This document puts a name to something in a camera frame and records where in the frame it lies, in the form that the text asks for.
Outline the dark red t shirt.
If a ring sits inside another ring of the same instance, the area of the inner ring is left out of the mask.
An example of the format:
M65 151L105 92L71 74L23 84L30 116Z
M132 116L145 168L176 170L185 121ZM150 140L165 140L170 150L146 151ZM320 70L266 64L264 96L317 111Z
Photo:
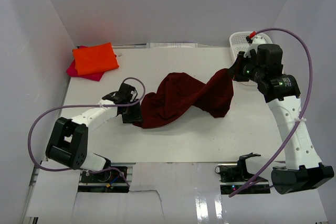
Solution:
M141 103L143 129L168 125L195 106L214 118L223 118L234 96L233 82L226 68L217 71L207 83L187 73L169 73L156 92L145 95Z

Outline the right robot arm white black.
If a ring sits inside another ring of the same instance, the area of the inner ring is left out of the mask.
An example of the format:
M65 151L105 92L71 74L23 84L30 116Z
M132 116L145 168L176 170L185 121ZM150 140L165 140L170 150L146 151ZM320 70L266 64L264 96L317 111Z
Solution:
M282 49L276 44L251 46L238 53L228 73L234 81L253 81L272 112L282 144L269 159L250 153L239 158L250 176L231 197L263 178L279 194L317 189L334 177L332 166L323 165L313 147L303 117L300 90L294 76L284 74Z

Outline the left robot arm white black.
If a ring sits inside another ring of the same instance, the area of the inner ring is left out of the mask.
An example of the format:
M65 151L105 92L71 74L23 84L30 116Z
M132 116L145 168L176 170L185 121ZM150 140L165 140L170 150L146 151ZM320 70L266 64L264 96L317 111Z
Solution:
M136 88L126 83L103 96L96 107L69 119L57 119L46 148L47 158L73 170L108 168L109 159L88 151L88 138L90 132L118 115L124 124L142 120Z

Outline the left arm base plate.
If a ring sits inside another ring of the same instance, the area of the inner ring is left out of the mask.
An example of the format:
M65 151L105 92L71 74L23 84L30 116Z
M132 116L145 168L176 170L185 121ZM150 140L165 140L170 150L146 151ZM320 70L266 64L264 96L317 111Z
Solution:
M92 174L82 172L80 175L79 193L128 193L129 186L123 176L127 179L128 167L117 166L119 171L113 169L107 172Z

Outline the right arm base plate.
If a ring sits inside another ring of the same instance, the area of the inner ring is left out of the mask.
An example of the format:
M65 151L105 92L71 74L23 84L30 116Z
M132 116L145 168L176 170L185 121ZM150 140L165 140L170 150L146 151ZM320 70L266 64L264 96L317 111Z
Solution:
M249 153L239 157L236 164L218 164L215 167L214 172L219 175L220 192L222 195L229 195L253 177L253 174L249 173L246 168L246 159L253 157L261 157L260 154ZM254 184L250 187L242 190L239 194L269 194L271 186L268 180L257 177Z

